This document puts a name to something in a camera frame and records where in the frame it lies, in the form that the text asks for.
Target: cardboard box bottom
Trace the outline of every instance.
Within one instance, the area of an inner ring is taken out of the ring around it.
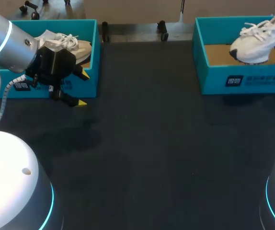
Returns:
[[[205,45],[206,54],[211,66],[242,66],[245,65],[235,60],[230,54],[230,45]],[[261,65],[275,65],[275,49],[272,49],[269,60]]]

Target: cable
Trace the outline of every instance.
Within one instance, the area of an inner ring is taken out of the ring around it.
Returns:
[[[1,101],[0,120],[2,119],[2,116],[3,116],[3,113],[4,113],[4,109],[5,109],[5,105],[7,103],[8,94],[9,94],[9,91],[10,91],[11,87],[14,84],[22,82],[22,81],[24,81],[26,79],[27,79],[26,75],[23,74],[20,77],[14,79],[12,81],[10,81],[9,84],[5,87],[5,89],[3,91],[2,101]]]

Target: shoelace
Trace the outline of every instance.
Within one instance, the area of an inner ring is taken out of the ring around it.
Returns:
[[[259,24],[245,23],[245,25],[250,25],[250,28],[242,28],[240,35],[253,35],[258,40],[264,41],[268,35],[272,34],[272,31],[275,30],[275,24],[272,22],[275,21],[275,17],[272,20],[265,20]]]
[[[58,33],[58,35],[61,35],[62,38],[59,39],[60,43],[57,44],[56,46],[63,46],[65,48],[71,49],[73,47],[75,47],[76,45],[78,45],[78,40],[76,37],[78,36],[73,36],[73,35],[65,35],[65,34],[61,34]]]

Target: floor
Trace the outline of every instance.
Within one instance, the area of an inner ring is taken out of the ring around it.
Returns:
[[[202,96],[190,41],[103,44],[100,73],[88,106],[9,100],[0,123],[50,176],[64,230],[262,230],[275,95]]]
[[[32,0],[38,5],[38,12],[41,20],[52,19],[84,19],[85,12],[83,0],[71,0],[71,5],[66,6],[63,0],[49,0],[48,4],[43,4],[42,0]],[[30,20],[33,10],[28,9],[28,13],[22,15],[17,11],[8,17],[10,20]],[[193,25],[182,23],[182,14],[179,9],[179,22],[166,23],[169,33],[169,41],[191,40],[193,35]],[[156,33],[157,25],[152,24],[127,24],[110,25],[111,42],[149,42],[160,41],[160,34]]]

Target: white sneaker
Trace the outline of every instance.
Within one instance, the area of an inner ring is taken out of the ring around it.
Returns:
[[[48,47],[53,51],[67,49],[76,56],[76,64],[85,61],[92,53],[92,45],[88,41],[78,40],[73,35],[65,35],[61,33],[54,33],[46,30],[42,35],[36,37],[38,48],[43,46]]]
[[[245,23],[250,28],[242,28],[240,37],[230,47],[230,55],[247,64],[268,61],[271,49],[275,47],[275,17],[259,24]]]

